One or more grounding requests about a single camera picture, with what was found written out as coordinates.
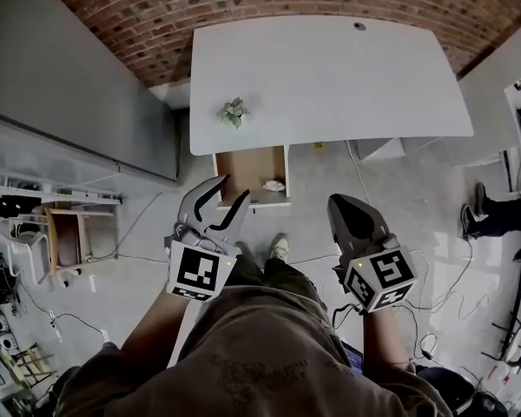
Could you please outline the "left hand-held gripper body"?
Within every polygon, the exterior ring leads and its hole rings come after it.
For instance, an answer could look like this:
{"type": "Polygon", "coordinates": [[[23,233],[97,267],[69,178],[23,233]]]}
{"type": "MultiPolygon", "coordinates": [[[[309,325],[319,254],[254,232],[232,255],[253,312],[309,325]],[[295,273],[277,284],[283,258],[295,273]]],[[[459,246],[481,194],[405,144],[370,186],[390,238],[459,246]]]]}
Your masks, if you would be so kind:
{"type": "Polygon", "coordinates": [[[168,256],[166,291],[189,300],[212,301],[224,288],[239,249],[235,245],[201,234],[184,222],[164,239],[168,256]]]}

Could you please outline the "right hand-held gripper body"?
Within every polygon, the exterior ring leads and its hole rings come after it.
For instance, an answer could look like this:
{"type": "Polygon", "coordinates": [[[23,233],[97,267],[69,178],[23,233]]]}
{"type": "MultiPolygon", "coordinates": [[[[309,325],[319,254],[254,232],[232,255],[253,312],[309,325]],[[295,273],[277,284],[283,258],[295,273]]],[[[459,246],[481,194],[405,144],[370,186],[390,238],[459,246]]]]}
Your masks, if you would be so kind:
{"type": "Polygon", "coordinates": [[[394,234],[368,255],[342,255],[333,271],[344,291],[353,294],[365,313],[402,302],[418,280],[409,249],[400,245],[394,234]]]}

